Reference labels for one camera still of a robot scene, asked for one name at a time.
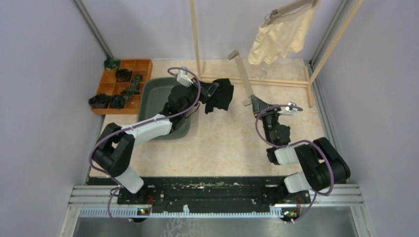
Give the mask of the black garment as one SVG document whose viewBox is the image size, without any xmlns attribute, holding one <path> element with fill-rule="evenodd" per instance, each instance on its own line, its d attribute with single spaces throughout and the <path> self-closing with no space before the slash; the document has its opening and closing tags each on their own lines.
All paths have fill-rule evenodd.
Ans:
<svg viewBox="0 0 419 237">
<path fill-rule="evenodd" d="M 212 82 L 202 82 L 204 89 L 212 94 L 201 101 L 205 104 L 205 114 L 212 113 L 215 108 L 228 111 L 233 99 L 234 85 L 229 78 L 216 79 Z"/>
</svg>

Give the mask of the beige cotton underwear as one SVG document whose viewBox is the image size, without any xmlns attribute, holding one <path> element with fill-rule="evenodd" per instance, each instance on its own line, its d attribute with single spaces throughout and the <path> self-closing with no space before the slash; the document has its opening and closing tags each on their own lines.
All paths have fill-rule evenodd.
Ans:
<svg viewBox="0 0 419 237">
<path fill-rule="evenodd" d="M 272 24 L 259 28 L 250 49 L 248 62 L 253 65 L 271 64 L 279 57 L 302 51 L 317 7 L 293 19 L 277 19 Z"/>
</svg>

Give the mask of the beige clip hanger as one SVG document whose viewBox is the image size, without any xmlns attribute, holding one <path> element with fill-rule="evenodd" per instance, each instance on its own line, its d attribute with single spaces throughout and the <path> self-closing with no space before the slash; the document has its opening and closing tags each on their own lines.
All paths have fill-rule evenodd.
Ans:
<svg viewBox="0 0 419 237">
<path fill-rule="evenodd" d="M 316 5 L 319 3 L 319 0 L 294 0 L 291 3 L 288 3 L 282 7 L 273 9 L 270 13 L 266 14 L 264 17 L 264 22 L 259 28 L 264 28 L 273 22 L 279 19 L 288 18 L 293 19 L 305 12 L 316 8 Z"/>
</svg>

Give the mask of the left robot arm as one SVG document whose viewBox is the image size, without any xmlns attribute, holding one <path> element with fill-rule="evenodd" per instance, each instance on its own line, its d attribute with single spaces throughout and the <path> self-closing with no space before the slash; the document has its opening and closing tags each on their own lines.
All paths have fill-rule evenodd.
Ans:
<svg viewBox="0 0 419 237">
<path fill-rule="evenodd" d="M 217 82 L 193 81 L 176 85 L 170 91 L 163 109 L 155 116 L 130 125 L 108 124 L 89 155 L 91 167 L 110 176 L 119 187 L 129 191 L 128 197 L 143 204 L 148 191 L 143 179 L 130 167 L 133 148 L 159 136 L 178 130 L 186 114 L 199 102 L 206 103 L 217 89 Z"/>
</svg>

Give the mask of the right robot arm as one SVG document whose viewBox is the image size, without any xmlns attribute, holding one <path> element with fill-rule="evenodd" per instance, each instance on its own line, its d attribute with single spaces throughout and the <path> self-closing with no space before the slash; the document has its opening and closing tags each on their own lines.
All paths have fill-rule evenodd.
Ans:
<svg viewBox="0 0 419 237">
<path fill-rule="evenodd" d="M 302 168 L 284 179 L 284 186 L 278 190 L 280 201 L 292 203 L 298 192 L 309 189 L 328 195 L 335 184 L 350 177 L 348 164 L 327 138 L 291 142 L 291 128 L 281 124 L 279 117 L 301 112 L 301 107 L 293 102 L 268 104 L 255 95 L 250 96 L 250 102 L 256 133 L 270 146 L 266 150 L 270 162 L 275 165 L 298 163 Z"/>
</svg>

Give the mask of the dark green plastic bin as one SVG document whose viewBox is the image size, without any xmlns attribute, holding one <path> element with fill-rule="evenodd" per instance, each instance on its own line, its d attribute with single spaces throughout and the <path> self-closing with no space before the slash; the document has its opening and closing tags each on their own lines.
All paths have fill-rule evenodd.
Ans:
<svg viewBox="0 0 419 237">
<path fill-rule="evenodd" d="M 150 119 L 161 112 L 164 104 L 168 101 L 171 89 L 176 85 L 179 85 L 179 83 L 174 77 L 155 78 L 146 82 L 141 92 L 138 121 Z M 156 137 L 154 140 L 181 139 L 189 132 L 190 125 L 191 118 L 188 118 L 174 133 Z"/>
</svg>

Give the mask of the orange compartment tray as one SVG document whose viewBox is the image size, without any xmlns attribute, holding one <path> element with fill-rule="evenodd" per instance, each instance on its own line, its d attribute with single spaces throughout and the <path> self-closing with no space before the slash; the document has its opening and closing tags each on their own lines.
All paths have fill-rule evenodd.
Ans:
<svg viewBox="0 0 419 237">
<path fill-rule="evenodd" d="M 121 61 L 119 68 L 131 72 L 130 80 L 141 75 L 142 80 L 139 82 L 137 90 L 143 92 L 144 85 L 151 79 L 153 62 L 150 59 L 125 59 Z M 96 94 L 104 93 L 113 96 L 120 94 L 130 86 L 130 81 L 117 81 L 115 73 L 115 71 L 103 71 Z M 96 115 L 135 115 L 139 112 L 141 96 L 142 94 L 133 95 L 122 109 L 115 109 L 109 104 L 105 108 L 91 108 L 91 110 Z"/>
</svg>

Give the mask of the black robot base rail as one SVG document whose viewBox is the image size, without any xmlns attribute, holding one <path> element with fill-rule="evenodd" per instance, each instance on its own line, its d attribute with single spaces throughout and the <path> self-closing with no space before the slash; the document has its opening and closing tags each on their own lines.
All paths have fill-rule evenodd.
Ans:
<svg viewBox="0 0 419 237">
<path fill-rule="evenodd" d="M 291 194 L 283 176 L 144 177 L 135 194 L 121 189 L 118 204 L 144 204 L 154 213 L 262 213 L 276 204 L 311 202 L 308 191 Z"/>
</svg>

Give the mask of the wooden clothes rack frame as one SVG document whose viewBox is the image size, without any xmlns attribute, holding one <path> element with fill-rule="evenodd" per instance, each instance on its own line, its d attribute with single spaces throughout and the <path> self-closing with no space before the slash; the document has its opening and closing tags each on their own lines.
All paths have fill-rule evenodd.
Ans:
<svg viewBox="0 0 419 237">
<path fill-rule="evenodd" d="M 351 3 L 353 4 L 351 9 L 327 46 L 314 72 L 310 75 L 308 67 L 304 67 L 304 81 L 275 79 L 271 80 L 272 84 L 305 88 L 308 106 L 314 107 L 312 84 L 363 2 L 353 0 Z M 271 64 L 280 56 L 286 58 L 290 52 L 300 51 L 303 48 L 317 4 L 316 0 L 295 0 L 267 14 L 250 50 L 249 63 L 254 65 L 262 62 Z"/>
</svg>

